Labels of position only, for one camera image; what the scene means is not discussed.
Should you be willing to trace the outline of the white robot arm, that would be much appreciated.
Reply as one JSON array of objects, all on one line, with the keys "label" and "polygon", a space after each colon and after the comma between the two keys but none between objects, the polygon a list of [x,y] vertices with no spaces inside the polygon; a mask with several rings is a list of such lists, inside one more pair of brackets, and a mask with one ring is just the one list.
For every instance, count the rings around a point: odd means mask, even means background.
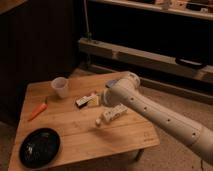
[{"label": "white robot arm", "polygon": [[121,76],[103,83],[101,102],[107,107],[125,105],[213,166],[213,131],[145,97],[139,92],[140,84],[140,78],[135,73],[124,72]]}]

